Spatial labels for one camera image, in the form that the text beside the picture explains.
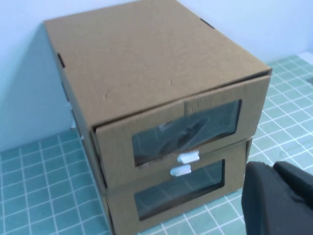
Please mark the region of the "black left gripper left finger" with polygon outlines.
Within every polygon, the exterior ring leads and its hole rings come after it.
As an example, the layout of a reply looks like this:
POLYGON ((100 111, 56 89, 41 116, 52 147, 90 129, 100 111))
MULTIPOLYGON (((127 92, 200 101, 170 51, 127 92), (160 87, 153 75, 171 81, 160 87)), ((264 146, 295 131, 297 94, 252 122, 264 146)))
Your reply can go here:
POLYGON ((248 235, 313 233, 313 208, 262 162, 246 165, 242 210, 248 235))

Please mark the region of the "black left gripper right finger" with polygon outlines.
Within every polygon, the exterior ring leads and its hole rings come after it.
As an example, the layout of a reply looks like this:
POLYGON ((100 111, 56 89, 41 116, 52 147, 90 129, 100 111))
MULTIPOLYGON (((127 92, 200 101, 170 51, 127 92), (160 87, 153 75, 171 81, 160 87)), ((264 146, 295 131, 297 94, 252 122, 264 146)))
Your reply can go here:
POLYGON ((273 168, 292 191, 302 198, 308 207, 312 208, 313 176, 285 161, 276 162, 273 168))

